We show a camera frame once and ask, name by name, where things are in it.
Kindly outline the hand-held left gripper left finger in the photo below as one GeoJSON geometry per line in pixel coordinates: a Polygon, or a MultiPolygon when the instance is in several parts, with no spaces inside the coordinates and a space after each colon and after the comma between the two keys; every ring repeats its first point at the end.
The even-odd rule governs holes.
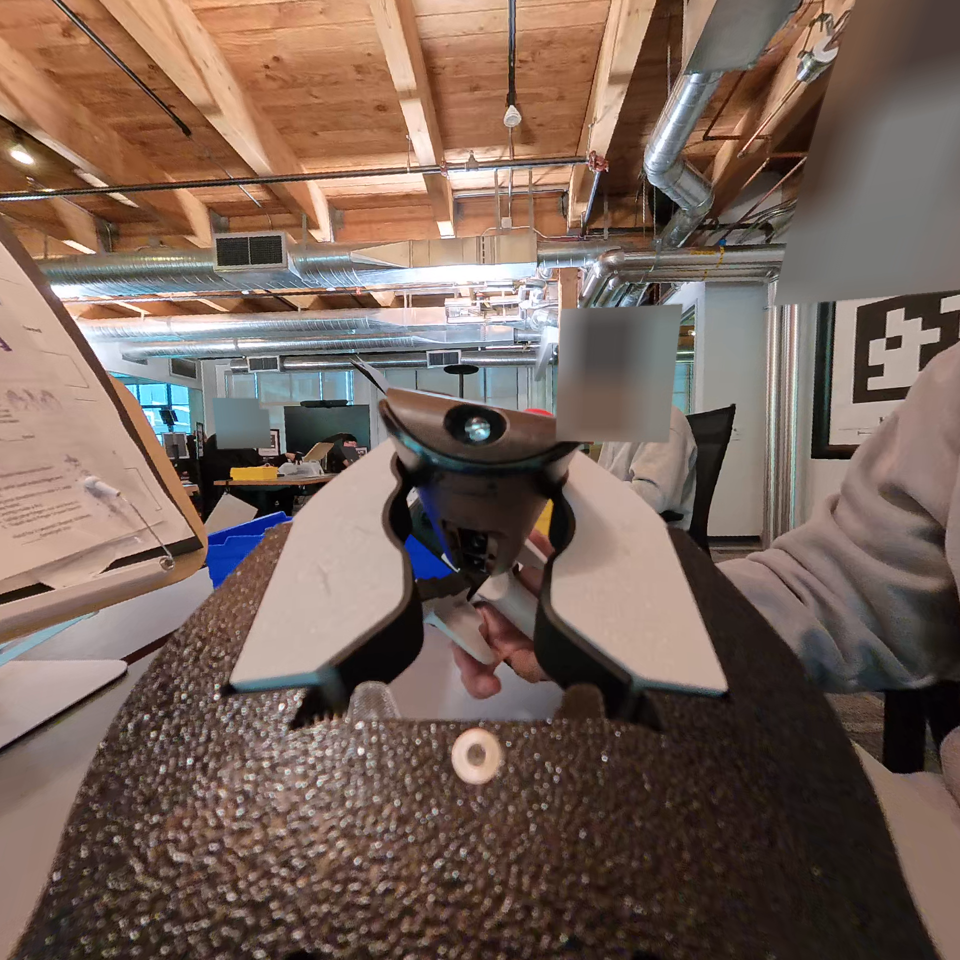
{"type": "Polygon", "coordinates": [[[296,515],[230,675],[235,690],[350,694],[414,663],[422,606],[391,524],[408,489],[385,441],[296,515]]]}

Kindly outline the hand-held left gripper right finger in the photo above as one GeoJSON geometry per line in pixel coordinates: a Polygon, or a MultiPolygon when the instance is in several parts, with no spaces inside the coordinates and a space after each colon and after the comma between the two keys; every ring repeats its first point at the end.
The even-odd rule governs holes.
{"type": "Polygon", "coordinates": [[[575,452],[554,497],[534,652],[563,688],[586,683],[608,710],[646,690],[722,697],[727,679],[665,522],[575,452]]]}

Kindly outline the black remote control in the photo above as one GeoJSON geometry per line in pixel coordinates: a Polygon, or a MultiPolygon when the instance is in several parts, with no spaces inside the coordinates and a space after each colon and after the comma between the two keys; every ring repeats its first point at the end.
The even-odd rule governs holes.
{"type": "Polygon", "coordinates": [[[379,410],[447,558],[471,590],[510,570],[578,443],[558,440],[550,415],[444,394],[390,389],[379,410]]]}

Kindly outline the person's right forearm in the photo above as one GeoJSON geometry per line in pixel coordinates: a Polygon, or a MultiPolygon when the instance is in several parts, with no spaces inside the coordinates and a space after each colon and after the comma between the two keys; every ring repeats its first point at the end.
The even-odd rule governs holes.
{"type": "Polygon", "coordinates": [[[959,679],[959,346],[864,441],[838,493],[719,569],[823,690],[959,679]]]}

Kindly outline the grey desk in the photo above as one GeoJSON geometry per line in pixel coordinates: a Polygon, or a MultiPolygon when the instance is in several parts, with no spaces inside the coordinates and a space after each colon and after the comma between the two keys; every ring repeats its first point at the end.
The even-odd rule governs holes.
{"type": "MultiPolygon", "coordinates": [[[[8,664],[129,661],[122,678],[2,750],[2,958],[12,954],[42,892],[101,739],[150,666],[147,651],[163,640],[162,629],[182,626],[211,593],[209,571],[203,568],[64,628],[8,664]]],[[[502,691],[490,700],[473,700],[462,687],[447,643],[429,630],[419,659],[393,684],[394,695],[410,716],[445,719],[545,718],[560,702],[553,683],[526,682],[505,665],[496,675],[502,691]]],[[[932,898],[922,911],[942,938],[937,947],[945,949],[944,958],[958,958],[958,807],[939,774],[893,774],[861,745],[855,750],[894,840],[906,854],[908,879],[918,882],[918,893],[932,898]]]]}

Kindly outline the person's right hand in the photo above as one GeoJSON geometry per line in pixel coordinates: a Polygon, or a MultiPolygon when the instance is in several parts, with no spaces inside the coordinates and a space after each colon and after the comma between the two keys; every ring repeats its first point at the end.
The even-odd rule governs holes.
{"type": "Polygon", "coordinates": [[[534,641],[519,630],[496,607],[486,602],[478,603],[476,611],[483,619],[479,632],[489,647],[493,661],[484,664],[450,642],[449,648],[456,663],[462,683],[475,699],[489,699],[501,690],[501,681],[497,668],[507,664],[524,681],[541,683],[550,681],[550,677],[540,666],[534,648],[534,641]]]}

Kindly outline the blue plastic bin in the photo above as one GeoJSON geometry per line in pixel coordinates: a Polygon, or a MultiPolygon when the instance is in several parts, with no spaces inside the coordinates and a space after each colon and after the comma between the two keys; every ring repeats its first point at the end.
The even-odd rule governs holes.
{"type": "MultiPolygon", "coordinates": [[[[289,522],[292,522],[291,516],[275,511],[208,534],[206,566],[212,587],[218,589],[258,547],[270,529],[289,522]]],[[[449,566],[436,557],[414,534],[406,538],[404,548],[411,560],[416,579],[438,579],[450,572],[449,566]]]]}

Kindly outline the white board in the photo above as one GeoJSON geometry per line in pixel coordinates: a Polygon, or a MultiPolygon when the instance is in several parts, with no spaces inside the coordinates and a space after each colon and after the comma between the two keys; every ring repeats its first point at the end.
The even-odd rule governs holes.
{"type": "Polygon", "coordinates": [[[215,533],[251,522],[257,515],[257,506],[224,492],[204,521],[204,529],[211,538],[215,533]]]}

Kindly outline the black monitor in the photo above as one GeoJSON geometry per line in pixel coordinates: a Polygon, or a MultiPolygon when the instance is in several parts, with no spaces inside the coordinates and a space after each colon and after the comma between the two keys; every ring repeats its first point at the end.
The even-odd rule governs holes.
{"type": "Polygon", "coordinates": [[[370,448],[370,407],[348,404],[335,407],[285,406],[284,434],[287,451],[306,454],[317,443],[335,434],[353,436],[360,448],[370,448]]]}

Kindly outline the wooden document stand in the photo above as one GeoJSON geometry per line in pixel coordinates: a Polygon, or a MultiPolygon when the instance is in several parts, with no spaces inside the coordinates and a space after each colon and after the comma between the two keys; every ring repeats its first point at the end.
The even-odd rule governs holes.
{"type": "MultiPolygon", "coordinates": [[[[6,225],[1,227],[1,254],[2,248],[9,249],[25,267],[30,279],[43,296],[49,299],[54,306],[54,311],[63,318],[70,334],[79,340],[81,348],[95,355],[84,334],[67,313],[59,298],[52,292],[40,268],[6,225]]],[[[138,402],[124,385],[118,383],[104,370],[103,366],[102,369],[102,377],[109,381],[111,389],[117,396],[118,404],[126,410],[126,416],[129,417],[129,423],[138,438],[138,445],[149,457],[158,480],[182,511],[194,534],[185,541],[166,544],[174,557],[172,572],[164,572],[161,569],[159,560],[162,557],[162,551],[160,546],[157,546],[140,554],[115,560],[109,567],[89,580],[74,585],[49,587],[36,584],[34,587],[3,593],[1,574],[3,641],[15,639],[61,620],[78,617],[131,599],[138,594],[178,582],[199,570],[206,558],[208,538],[203,522],[191,504],[182,481],[163,451],[138,402]]]]}

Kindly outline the printed instruction sheet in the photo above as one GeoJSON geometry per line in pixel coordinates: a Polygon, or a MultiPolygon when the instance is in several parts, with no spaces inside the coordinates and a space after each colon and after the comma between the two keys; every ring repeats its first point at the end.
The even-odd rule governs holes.
{"type": "Polygon", "coordinates": [[[85,490],[89,475],[165,545],[192,538],[97,357],[6,247],[1,261],[2,593],[74,586],[158,547],[129,507],[85,490]]]}

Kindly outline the large air vent grille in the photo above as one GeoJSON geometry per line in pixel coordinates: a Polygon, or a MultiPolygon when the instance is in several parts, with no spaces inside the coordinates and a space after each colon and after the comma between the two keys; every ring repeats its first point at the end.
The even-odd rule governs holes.
{"type": "Polygon", "coordinates": [[[214,272],[286,271],[290,267],[287,236],[282,231],[213,234],[214,272]]]}

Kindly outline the black and white tag poster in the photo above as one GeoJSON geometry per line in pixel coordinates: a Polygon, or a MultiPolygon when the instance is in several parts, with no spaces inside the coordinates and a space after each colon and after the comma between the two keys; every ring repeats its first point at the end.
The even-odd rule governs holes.
{"type": "Polygon", "coordinates": [[[811,457],[850,458],[958,342],[958,324],[957,291],[820,303],[811,457]]]}

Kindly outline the silver air duct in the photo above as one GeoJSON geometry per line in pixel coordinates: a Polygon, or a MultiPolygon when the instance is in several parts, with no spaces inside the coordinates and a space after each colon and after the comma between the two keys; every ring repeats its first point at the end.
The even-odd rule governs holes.
{"type": "Polygon", "coordinates": [[[255,353],[423,350],[538,342],[556,325],[547,310],[534,318],[450,320],[443,307],[349,309],[78,320],[94,345],[113,344],[129,357],[240,356],[255,353]]]}
{"type": "Polygon", "coordinates": [[[714,203],[712,183],[684,160],[682,151],[723,75],[716,71],[678,77],[647,143],[647,181],[678,207],[657,242],[660,250],[681,246],[714,203]]]}
{"type": "Polygon", "coordinates": [[[239,252],[239,235],[220,237],[212,249],[151,247],[140,251],[77,255],[36,262],[54,293],[79,298],[199,296],[253,291],[320,292],[460,287],[523,282],[548,270],[624,271],[649,281],[766,277],[779,269],[784,244],[626,250],[603,243],[540,242],[529,233],[385,245],[287,244],[282,253],[251,253],[245,266],[227,266],[223,246],[239,252]]]}

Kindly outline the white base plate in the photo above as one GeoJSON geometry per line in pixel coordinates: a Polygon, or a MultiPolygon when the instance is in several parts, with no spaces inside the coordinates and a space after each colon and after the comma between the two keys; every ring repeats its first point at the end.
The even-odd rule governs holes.
{"type": "Polygon", "coordinates": [[[122,659],[20,660],[1,666],[1,748],[127,672],[122,659]]]}

